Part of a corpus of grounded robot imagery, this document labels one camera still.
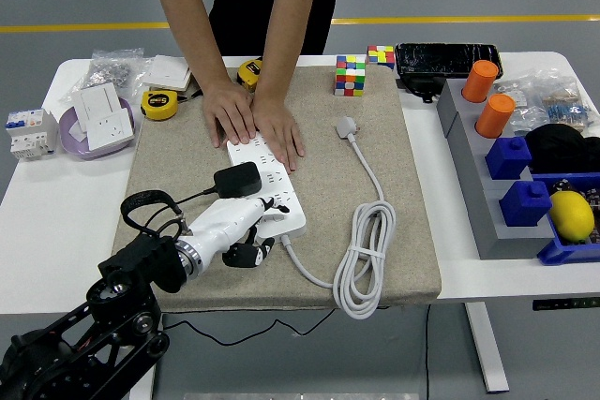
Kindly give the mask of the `person's left hand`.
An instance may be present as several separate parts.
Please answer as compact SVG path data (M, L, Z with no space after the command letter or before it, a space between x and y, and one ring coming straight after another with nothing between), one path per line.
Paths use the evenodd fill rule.
M284 101L256 95L251 110L254 124L273 156L288 173L296 171L298 159L306 155L306 150L299 125Z

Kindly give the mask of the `person's right hand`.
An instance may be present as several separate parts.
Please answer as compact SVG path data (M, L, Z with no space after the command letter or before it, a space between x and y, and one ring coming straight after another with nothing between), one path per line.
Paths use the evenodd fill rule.
M225 141L246 144L254 138L252 98L247 90L232 81L222 80L205 83L202 92L202 112L215 148Z

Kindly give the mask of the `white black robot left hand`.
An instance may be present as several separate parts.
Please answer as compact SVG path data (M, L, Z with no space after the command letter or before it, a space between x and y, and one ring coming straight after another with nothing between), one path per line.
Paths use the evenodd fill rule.
M178 238L175 247L189 279L206 271L216 254L229 267L254 268L270 253L274 238L255 243L257 223L265 212L290 209L273 198L219 199L189 226L189 234Z

